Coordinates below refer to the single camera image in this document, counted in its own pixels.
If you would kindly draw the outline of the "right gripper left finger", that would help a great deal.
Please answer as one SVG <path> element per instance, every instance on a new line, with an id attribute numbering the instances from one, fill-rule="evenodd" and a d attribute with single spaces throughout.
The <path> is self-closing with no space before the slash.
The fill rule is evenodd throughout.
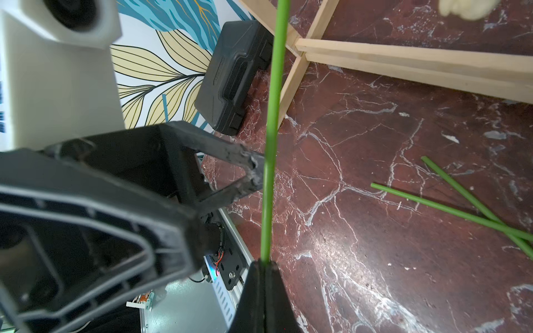
<path id="1" fill-rule="evenodd" d="M 265 332 L 265 268 L 253 262 L 229 333 Z"/>

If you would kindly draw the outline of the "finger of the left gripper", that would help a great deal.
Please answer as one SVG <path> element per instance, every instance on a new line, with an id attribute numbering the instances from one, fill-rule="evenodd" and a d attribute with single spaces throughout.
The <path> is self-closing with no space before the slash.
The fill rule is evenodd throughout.
<path id="1" fill-rule="evenodd" d="M 205 174 L 201 170 L 197 170 L 195 175 L 198 186 L 196 189 L 196 215 L 198 217 L 205 216 L 256 191 L 260 191 L 263 188 L 263 178 L 263 171 L 253 171 L 226 187 L 213 190 Z"/>
<path id="2" fill-rule="evenodd" d="M 168 122 L 158 127 L 166 140 L 177 142 L 186 148 L 205 153 L 232 165 L 238 165 L 248 171 L 264 169 L 265 157 L 261 153 L 242 144 L 223 140 L 191 123 Z"/>

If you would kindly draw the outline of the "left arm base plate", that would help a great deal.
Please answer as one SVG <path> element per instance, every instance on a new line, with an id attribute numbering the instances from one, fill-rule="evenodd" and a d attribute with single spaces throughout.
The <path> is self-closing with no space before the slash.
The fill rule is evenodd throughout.
<path id="1" fill-rule="evenodd" d="M 215 278 L 222 279 L 226 289 L 232 291 L 239 282 L 243 282 L 247 261 L 240 251 L 234 237 L 225 227 L 214 223 L 206 225 L 208 245 L 206 257 L 212 265 Z"/>

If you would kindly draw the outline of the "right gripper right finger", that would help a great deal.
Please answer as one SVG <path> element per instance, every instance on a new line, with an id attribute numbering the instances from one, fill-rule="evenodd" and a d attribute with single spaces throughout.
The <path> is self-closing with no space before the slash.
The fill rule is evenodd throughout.
<path id="1" fill-rule="evenodd" d="M 265 332 L 301 332 L 276 262 L 265 268 L 264 318 Z"/>

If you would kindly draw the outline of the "cream white tulip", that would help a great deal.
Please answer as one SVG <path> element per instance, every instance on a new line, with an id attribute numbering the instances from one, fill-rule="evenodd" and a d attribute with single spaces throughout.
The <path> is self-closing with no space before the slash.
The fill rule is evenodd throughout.
<path id="1" fill-rule="evenodd" d="M 500 0 L 439 0 L 438 9 L 443 17 L 456 15 L 463 20 L 477 21 L 493 11 Z"/>

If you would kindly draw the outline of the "pink tulip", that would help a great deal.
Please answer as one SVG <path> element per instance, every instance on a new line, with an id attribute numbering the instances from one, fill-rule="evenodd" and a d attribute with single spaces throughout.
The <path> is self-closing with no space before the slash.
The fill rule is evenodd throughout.
<path id="1" fill-rule="evenodd" d="M 260 261 L 267 265 L 271 261 L 274 180 L 276 174 L 276 152 L 278 144 L 278 118 L 280 95 L 283 83 L 283 68 L 290 16 L 290 1 L 278 2 L 276 26 L 273 36 L 271 79 L 266 123 L 265 167 L 262 199 L 262 227 Z"/>

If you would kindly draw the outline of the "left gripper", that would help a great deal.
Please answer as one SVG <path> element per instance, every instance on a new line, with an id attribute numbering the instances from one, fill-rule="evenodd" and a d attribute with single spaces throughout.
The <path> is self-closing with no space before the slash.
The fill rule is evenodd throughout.
<path id="1" fill-rule="evenodd" d="M 1 154 L 1 313 L 19 332 L 77 330 L 201 268 L 201 152 L 158 126 Z"/>

